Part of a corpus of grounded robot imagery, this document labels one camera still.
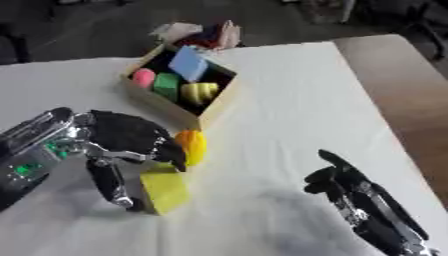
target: chair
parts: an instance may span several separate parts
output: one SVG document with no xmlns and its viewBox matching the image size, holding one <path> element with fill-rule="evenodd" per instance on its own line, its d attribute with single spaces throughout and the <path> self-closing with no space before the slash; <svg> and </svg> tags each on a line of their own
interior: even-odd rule
<svg viewBox="0 0 448 256">
<path fill-rule="evenodd" d="M 431 8 L 440 8 L 442 11 L 446 11 L 448 14 L 448 0 L 424 0 L 419 3 L 410 3 L 410 0 L 401 0 L 400 3 L 406 4 L 404 15 L 397 14 L 396 10 L 390 12 L 379 11 L 377 5 L 380 0 L 364 0 L 362 4 L 366 10 L 367 17 L 374 24 L 380 23 L 379 21 L 387 20 L 390 17 L 394 17 L 400 20 L 400 28 L 394 32 L 403 34 L 409 31 L 416 31 L 427 37 L 435 46 L 434 60 L 441 60 L 445 57 L 446 48 L 443 40 L 443 36 L 439 35 L 436 31 L 438 27 L 445 27 L 448 29 L 448 23 L 435 20 L 430 17 Z"/>
<path fill-rule="evenodd" d="M 401 32 L 405 32 L 410 29 L 415 29 L 418 32 L 426 36 L 435 46 L 436 52 L 433 56 L 434 60 L 441 60 L 445 57 L 446 48 L 444 40 L 441 35 L 435 30 L 437 27 L 446 27 L 448 24 L 430 19 L 428 17 L 428 11 L 430 7 L 442 7 L 446 9 L 448 14 L 448 2 L 444 0 L 434 0 L 434 2 L 426 1 L 419 6 L 408 7 L 406 13 L 406 25 L 401 29 Z"/>
<path fill-rule="evenodd" d="M 0 1 L 0 36 L 11 43 L 19 63 L 31 61 L 26 38 L 15 28 L 22 3 L 22 0 Z"/>
</svg>

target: table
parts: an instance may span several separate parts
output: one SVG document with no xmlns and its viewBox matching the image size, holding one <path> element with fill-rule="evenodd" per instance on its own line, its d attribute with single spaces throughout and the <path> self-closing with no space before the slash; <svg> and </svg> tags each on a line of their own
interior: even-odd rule
<svg viewBox="0 0 448 256">
<path fill-rule="evenodd" d="M 357 78 L 448 207 L 448 83 L 403 37 L 336 40 Z"/>
<path fill-rule="evenodd" d="M 166 216 L 105 202 L 83 159 L 0 214 L 8 255 L 381 255 L 355 236 L 303 178 L 334 151 L 382 184 L 448 251 L 448 216 L 331 42 L 233 49 L 209 56 L 236 70 L 239 93 L 206 131 L 204 161 L 185 175 L 192 200 Z M 128 100 L 118 73 L 134 59 L 0 68 L 0 129 L 56 106 L 168 120 Z M 123 165 L 135 182 L 139 167 Z"/>
</svg>

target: green cube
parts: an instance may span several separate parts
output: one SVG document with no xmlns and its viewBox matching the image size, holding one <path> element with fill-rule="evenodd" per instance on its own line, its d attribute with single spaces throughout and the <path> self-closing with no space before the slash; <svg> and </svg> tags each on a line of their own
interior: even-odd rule
<svg viewBox="0 0 448 256">
<path fill-rule="evenodd" d="M 178 98 L 179 76 L 170 73 L 160 73 L 152 86 L 155 93 L 176 102 Z"/>
</svg>

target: orange ball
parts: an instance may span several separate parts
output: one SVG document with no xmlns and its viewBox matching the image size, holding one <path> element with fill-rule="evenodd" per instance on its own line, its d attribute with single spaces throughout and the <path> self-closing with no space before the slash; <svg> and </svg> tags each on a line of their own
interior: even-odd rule
<svg viewBox="0 0 448 256">
<path fill-rule="evenodd" d="M 174 139 L 185 151 L 187 157 L 185 165 L 196 165 L 204 158 L 207 141 L 202 132 L 185 130 L 176 134 Z"/>
</svg>

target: pink ball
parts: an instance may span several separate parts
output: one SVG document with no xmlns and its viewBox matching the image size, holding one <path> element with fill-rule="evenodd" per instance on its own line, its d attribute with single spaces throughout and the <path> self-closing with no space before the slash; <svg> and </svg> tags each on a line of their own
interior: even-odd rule
<svg viewBox="0 0 448 256">
<path fill-rule="evenodd" d="M 155 77 L 156 74 L 151 69 L 141 68 L 134 72 L 132 81 L 142 88 L 148 88 L 151 86 Z"/>
</svg>

